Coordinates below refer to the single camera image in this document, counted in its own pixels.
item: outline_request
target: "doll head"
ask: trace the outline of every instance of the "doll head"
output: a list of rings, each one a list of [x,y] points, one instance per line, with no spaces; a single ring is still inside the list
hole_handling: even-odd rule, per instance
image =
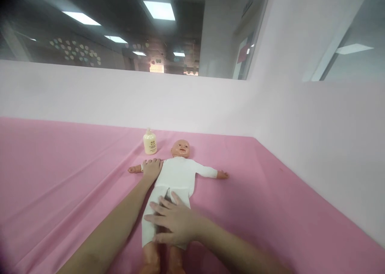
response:
[[[178,140],[171,148],[173,157],[188,158],[190,156],[190,144],[186,140]]]

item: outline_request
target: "wall decoration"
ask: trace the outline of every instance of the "wall decoration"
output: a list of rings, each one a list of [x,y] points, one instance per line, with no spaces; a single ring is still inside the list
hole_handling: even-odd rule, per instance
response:
[[[56,49],[64,51],[64,53],[65,53],[64,58],[66,60],[74,60],[75,57],[77,56],[77,53],[79,53],[79,61],[87,62],[87,63],[89,62],[91,64],[91,66],[95,66],[96,63],[99,66],[101,66],[101,57],[99,57],[98,54],[94,50],[89,49],[88,46],[85,46],[83,44],[79,44],[79,48],[85,49],[85,51],[80,51],[78,47],[74,47],[74,49],[72,50],[72,47],[70,46],[71,42],[73,45],[77,45],[77,41],[66,40],[65,44],[68,45],[67,47],[64,44],[59,44],[59,42],[60,43],[62,42],[61,38],[56,38],[56,39],[53,39],[52,41],[49,41],[49,43],[52,46],[54,46]]]

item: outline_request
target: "doll foot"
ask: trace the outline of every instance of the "doll foot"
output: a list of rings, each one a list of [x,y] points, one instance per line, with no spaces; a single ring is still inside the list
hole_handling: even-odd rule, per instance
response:
[[[176,266],[173,268],[168,268],[167,274],[186,274],[186,272],[183,270],[181,266]]]
[[[140,274],[160,274],[160,265],[146,264],[140,271]]]

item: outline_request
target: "doll arm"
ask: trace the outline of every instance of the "doll arm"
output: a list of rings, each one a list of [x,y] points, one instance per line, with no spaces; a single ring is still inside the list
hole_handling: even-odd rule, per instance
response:
[[[196,163],[195,165],[196,173],[201,175],[202,177],[207,177],[207,178],[216,178],[216,179],[227,179],[229,175],[226,172],[223,171],[217,171],[211,167],[205,167],[199,163]]]

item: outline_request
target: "white wall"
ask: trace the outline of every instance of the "white wall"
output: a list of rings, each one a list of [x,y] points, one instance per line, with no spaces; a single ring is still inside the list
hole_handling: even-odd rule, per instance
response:
[[[385,246],[385,83],[301,82],[348,4],[269,0],[248,81],[0,61],[0,115],[254,135]]]
[[[253,135],[250,83],[0,61],[0,115]]]
[[[385,83],[303,83],[351,0],[273,0],[249,73],[255,137],[385,246]]]

